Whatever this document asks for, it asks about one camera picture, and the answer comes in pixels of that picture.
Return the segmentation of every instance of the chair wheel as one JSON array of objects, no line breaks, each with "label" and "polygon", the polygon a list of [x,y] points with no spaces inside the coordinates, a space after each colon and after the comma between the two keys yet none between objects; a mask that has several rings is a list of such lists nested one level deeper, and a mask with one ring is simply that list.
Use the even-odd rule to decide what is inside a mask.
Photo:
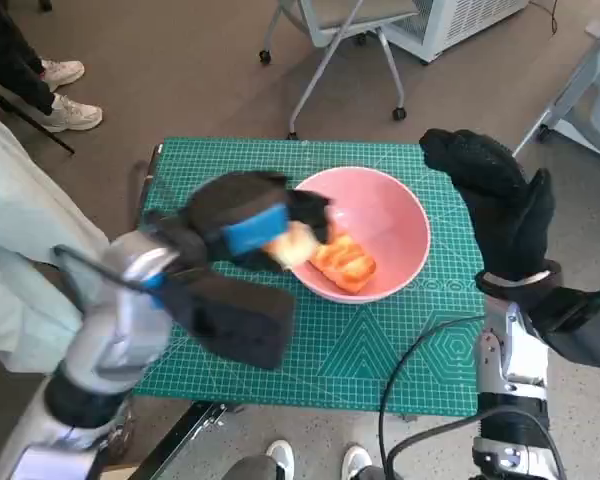
[{"label": "chair wheel", "polygon": [[353,37],[353,42],[359,47],[364,47],[367,44],[367,34],[364,32],[358,33]]},{"label": "chair wheel", "polygon": [[42,12],[50,12],[53,10],[53,4],[51,0],[40,0],[40,11]]},{"label": "chair wheel", "polygon": [[393,119],[396,122],[401,122],[405,118],[407,118],[407,111],[404,109],[404,107],[394,108],[394,110],[393,110]]},{"label": "chair wheel", "polygon": [[538,128],[538,133],[536,134],[536,141],[538,143],[546,142],[550,133],[551,129],[549,127],[547,127],[545,124],[540,125],[540,128]]},{"label": "chair wheel", "polygon": [[259,55],[261,64],[269,65],[271,63],[271,52],[269,50],[261,50]]}]

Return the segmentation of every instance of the cutting mat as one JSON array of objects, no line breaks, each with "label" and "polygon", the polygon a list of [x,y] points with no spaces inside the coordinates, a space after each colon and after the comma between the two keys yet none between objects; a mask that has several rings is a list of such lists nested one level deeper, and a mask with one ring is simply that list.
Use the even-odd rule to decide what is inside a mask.
[{"label": "cutting mat", "polygon": [[[346,165],[382,170],[418,196],[432,230],[431,252],[420,275],[383,301],[351,306],[321,299],[291,273],[251,273],[219,265],[225,274],[276,285],[296,297],[293,340],[282,368],[265,371],[222,360],[176,327],[168,351],[136,393],[377,410],[391,370],[423,330],[482,313],[482,296],[473,284],[482,264],[468,214],[446,176],[424,165],[417,145],[169,138],[157,159],[145,209],[171,210],[197,186],[232,170],[275,169],[296,185],[320,170]],[[477,323],[452,327],[421,347],[396,382],[389,410],[474,413],[472,346],[478,329]]]}]

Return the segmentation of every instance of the chair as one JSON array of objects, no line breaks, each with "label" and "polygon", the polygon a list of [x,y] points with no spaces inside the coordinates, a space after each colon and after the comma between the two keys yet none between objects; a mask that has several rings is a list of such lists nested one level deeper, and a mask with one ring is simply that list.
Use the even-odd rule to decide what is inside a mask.
[{"label": "chair", "polygon": [[600,153],[600,39],[585,55],[567,86],[527,133],[514,154],[535,136],[557,131]]},{"label": "chair", "polygon": [[392,22],[411,15],[417,15],[418,9],[412,0],[277,0],[278,6],[273,14],[264,38],[264,49],[260,52],[263,65],[271,63],[271,37],[280,16],[287,19],[305,32],[317,48],[327,48],[316,73],[302,94],[298,105],[289,120],[289,140],[297,140],[295,122],[316,83],[324,73],[336,48],[343,39],[356,37],[358,43],[364,43],[365,32],[375,31],[387,57],[391,75],[398,91],[398,104],[393,110],[393,119],[404,120],[404,89],[398,74],[393,55],[385,36],[384,27]]}]

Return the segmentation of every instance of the gray floor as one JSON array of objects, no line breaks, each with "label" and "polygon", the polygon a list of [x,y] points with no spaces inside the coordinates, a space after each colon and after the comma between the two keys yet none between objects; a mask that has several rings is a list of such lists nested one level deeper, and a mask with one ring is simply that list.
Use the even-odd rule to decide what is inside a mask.
[{"label": "gray floor", "polygon": [[[27,127],[10,122],[32,158],[107,234],[129,227],[131,165],[168,135],[280,138],[288,114],[319,62],[306,38],[284,22],[274,62],[257,62],[272,0],[64,0],[39,15],[31,0],[12,13],[40,52],[76,57],[83,80],[66,89],[96,102],[106,120],[90,133],[67,133],[78,153],[67,157]],[[390,120],[394,91],[381,50],[343,45],[302,113],[306,139],[415,142],[429,127],[471,128],[514,145],[565,82],[590,46],[584,33],[600,0],[562,0],[560,30],[533,6],[445,53],[429,67],[394,49],[407,91],[406,122]],[[564,139],[531,146],[528,171],[551,169],[558,211],[550,254],[571,285],[600,287],[600,158]],[[551,362],[553,431],[571,478],[600,478],[600,372]],[[0,444],[39,381],[0,369]],[[139,435],[128,461],[142,459],[186,407],[177,400],[138,402]],[[249,407],[187,446],[165,478],[218,478],[246,454],[277,437],[296,448],[298,478],[337,478],[346,446],[360,442],[377,458],[374,414]],[[389,419],[390,442],[440,419]],[[471,428],[418,446],[398,461],[406,478],[454,479],[475,474]]]}]

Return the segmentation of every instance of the black cable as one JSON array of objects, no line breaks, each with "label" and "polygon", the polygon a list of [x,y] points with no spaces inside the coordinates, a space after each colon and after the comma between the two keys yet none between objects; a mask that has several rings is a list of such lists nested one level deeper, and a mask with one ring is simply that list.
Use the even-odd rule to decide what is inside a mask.
[{"label": "black cable", "polygon": [[549,10],[544,5],[540,5],[539,3],[536,3],[536,2],[529,2],[529,3],[531,3],[531,5],[535,5],[538,8],[541,8],[542,10],[547,12],[549,15],[551,15],[551,33],[552,33],[552,35],[555,35],[556,33],[558,33],[558,19],[556,18],[556,9],[558,8],[558,0],[553,0],[553,7],[551,7],[551,10]]},{"label": "black cable", "polygon": [[558,447],[556,446],[553,438],[551,438],[551,434],[542,425],[542,422],[538,420],[534,415],[529,412],[522,410],[521,408],[515,407],[513,405],[500,405],[498,407],[490,408],[489,410],[485,410],[484,412],[478,413],[471,417],[463,418],[462,420],[456,420],[455,422],[447,423],[446,425],[440,425],[439,427],[430,428],[427,431],[416,433],[415,435],[410,436],[409,438],[404,439],[398,445],[393,447],[389,452],[389,456],[387,458],[387,467],[388,469],[385,471],[385,475],[387,479],[394,479],[394,470],[393,470],[393,462],[395,458],[405,449],[409,448],[412,445],[415,445],[418,442],[423,440],[427,440],[429,438],[435,437],[437,435],[441,435],[443,433],[452,432],[462,427],[466,427],[467,425],[471,425],[472,423],[479,422],[486,418],[492,417],[494,415],[500,415],[503,413],[513,413],[516,415],[520,415],[523,417],[532,420],[533,423],[536,424],[542,435],[547,440],[549,444],[549,449],[553,454],[553,458],[556,462],[556,466],[558,468],[558,480],[567,480],[567,474],[564,468],[564,464],[562,463],[562,459],[560,458],[560,453],[558,452]]},{"label": "black cable", "polygon": [[129,290],[133,290],[138,293],[148,293],[149,295],[156,294],[155,290],[153,290],[152,288],[146,287],[140,282],[136,282],[133,280],[125,280],[117,273],[112,272],[108,268],[105,268],[102,265],[90,260],[77,250],[74,250],[73,248],[68,247],[66,245],[56,245],[55,247],[53,247],[53,253],[58,258],[60,269],[63,270],[63,272],[65,272],[65,274],[67,275],[70,275],[70,273],[69,269],[67,268],[67,264],[64,260],[65,256],[71,257],[74,260],[81,263],[82,265],[89,267],[89,269],[100,274],[105,280],[115,283],[116,285],[128,288]]},{"label": "black cable", "polygon": [[463,323],[475,322],[477,320],[481,320],[484,318],[484,315],[476,315],[473,317],[467,318],[459,318],[456,320],[451,320],[450,322],[441,323],[440,325],[436,325],[433,328],[430,328],[423,334],[421,334],[416,341],[409,347],[409,349],[402,355],[402,358],[391,372],[391,376],[389,376],[389,380],[387,381],[387,386],[384,387],[384,392],[382,393],[382,400],[380,400],[380,415],[378,418],[378,442],[380,443],[380,458],[382,459],[382,468],[385,471],[385,475],[387,474],[387,454],[384,447],[384,414],[387,410],[387,404],[389,403],[389,396],[391,395],[391,389],[393,388],[393,384],[398,378],[398,374],[402,370],[402,367],[406,363],[406,361],[411,357],[413,352],[420,346],[422,343],[438,333],[439,331],[451,327],[453,325],[459,325]]},{"label": "black cable", "polygon": [[556,444],[553,441],[553,438],[549,434],[549,431],[544,427],[544,425],[542,425],[542,423],[540,423],[540,421],[535,416],[533,416],[532,414],[530,414],[518,407],[510,406],[510,405],[501,405],[498,407],[494,407],[494,408],[491,408],[484,412],[473,415],[471,417],[457,420],[455,422],[451,422],[446,425],[441,425],[439,427],[434,427],[427,431],[412,435],[411,437],[406,438],[405,440],[401,441],[398,445],[396,445],[394,448],[392,448],[391,451],[389,452],[388,456],[386,455],[386,450],[385,450],[385,446],[384,446],[384,415],[385,415],[385,412],[387,409],[387,404],[389,402],[389,396],[391,394],[391,389],[393,388],[393,384],[395,383],[396,379],[398,378],[398,375],[400,374],[400,371],[402,370],[402,367],[405,365],[406,361],[411,357],[411,355],[415,352],[415,350],[420,345],[422,345],[422,343],[424,343],[426,340],[428,340],[430,337],[432,337],[439,331],[441,331],[445,328],[454,326],[454,325],[474,322],[474,321],[480,320],[482,318],[484,318],[483,315],[467,317],[467,318],[460,318],[457,320],[452,320],[450,322],[442,323],[440,325],[437,325],[437,326],[427,330],[426,332],[421,334],[416,339],[416,341],[409,347],[409,349],[404,353],[404,355],[402,356],[402,358],[400,359],[400,361],[394,368],[393,372],[391,373],[391,376],[389,377],[389,380],[387,381],[387,386],[385,387],[384,392],[382,394],[382,399],[380,401],[380,412],[379,412],[380,415],[378,418],[378,441],[380,444],[380,457],[382,459],[382,468],[384,470],[386,480],[395,480],[393,462],[395,460],[395,457],[398,456],[406,448],[414,445],[415,443],[421,442],[422,440],[432,438],[432,437],[434,437],[436,435],[440,435],[442,433],[451,432],[458,428],[465,427],[472,423],[476,423],[481,420],[484,420],[485,418],[489,418],[493,415],[499,415],[502,413],[513,413],[513,414],[525,416],[525,417],[531,419],[535,423],[535,425],[538,426],[538,428],[540,429],[540,432],[546,438],[547,443],[549,444],[551,453],[553,454],[553,457],[555,459],[556,466],[558,469],[559,480],[567,480],[567,475],[565,472],[564,464],[562,463],[562,459],[560,458],[560,453],[558,452],[558,448],[556,447]]}]

